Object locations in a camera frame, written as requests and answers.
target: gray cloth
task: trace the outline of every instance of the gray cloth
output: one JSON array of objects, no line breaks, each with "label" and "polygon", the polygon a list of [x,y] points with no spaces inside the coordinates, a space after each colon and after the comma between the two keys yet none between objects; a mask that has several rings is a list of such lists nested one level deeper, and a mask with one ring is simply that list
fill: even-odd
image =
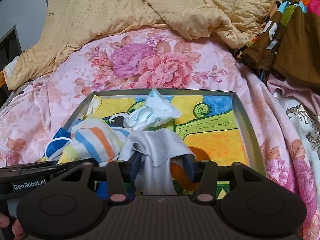
[{"label": "gray cloth", "polygon": [[193,154],[183,140],[173,131],[134,131],[120,152],[118,160],[127,161],[138,151],[142,165],[135,186],[144,195],[176,195],[170,173],[170,159],[182,166],[181,155]]}]

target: striped towel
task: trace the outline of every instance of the striped towel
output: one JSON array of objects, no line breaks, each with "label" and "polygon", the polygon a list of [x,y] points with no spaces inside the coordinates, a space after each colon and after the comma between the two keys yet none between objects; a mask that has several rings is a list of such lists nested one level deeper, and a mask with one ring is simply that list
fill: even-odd
[{"label": "striped towel", "polygon": [[87,158],[94,158],[102,166],[114,161],[124,144],[116,133],[124,137],[124,132],[129,134],[131,130],[113,131],[102,119],[90,114],[71,129],[72,141],[63,149],[58,164]]}]

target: textured yellow fabric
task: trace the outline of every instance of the textured yellow fabric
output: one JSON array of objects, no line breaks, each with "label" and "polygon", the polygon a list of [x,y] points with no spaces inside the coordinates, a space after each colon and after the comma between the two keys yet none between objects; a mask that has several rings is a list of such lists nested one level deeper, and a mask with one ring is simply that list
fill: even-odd
[{"label": "textured yellow fabric", "polygon": [[63,163],[71,163],[74,160],[68,155],[68,154],[63,154],[61,155],[60,159],[58,160],[57,164],[63,164]]},{"label": "textured yellow fabric", "polygon": [[271,0],[49,0],[39,42],[23,52],[10,90],[49,74],[89,41],[149,25],[175,29],[186,39],[216,33],[231,48],[255,35]]}]

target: orange stripe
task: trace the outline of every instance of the orange stripe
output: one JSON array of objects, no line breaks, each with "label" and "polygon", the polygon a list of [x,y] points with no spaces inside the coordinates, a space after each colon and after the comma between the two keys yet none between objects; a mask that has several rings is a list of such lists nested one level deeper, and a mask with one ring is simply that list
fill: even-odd
[{"label": "orange stripe", "polygon": [[113,148],[111,147],[110,143],[108,142],[106,136],[104,135],[103,131],[99,127],[92,127],[89,128],[91,132],[97,136],[97,138],[102,143],[104,149],[106,150],[107,155],[109,156],[109,159],[113,159],[116,155],[113,151]]}]

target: pink blanket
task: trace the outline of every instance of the pink blanket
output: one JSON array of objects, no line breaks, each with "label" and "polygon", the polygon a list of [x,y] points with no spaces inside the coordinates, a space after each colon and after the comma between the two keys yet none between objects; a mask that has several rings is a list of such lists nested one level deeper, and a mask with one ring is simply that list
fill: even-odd
[{"label": "pink blanket", "polygon": [[140,29],[92,41],[50,76],[38,78],[0,113],[0,165],[35,162],[91,91],[128,88],[235,91],[255,130],[268,177],[307,206],[304,239],[319,239],[314,177],[289,117],[265,85],[210,38]]}]

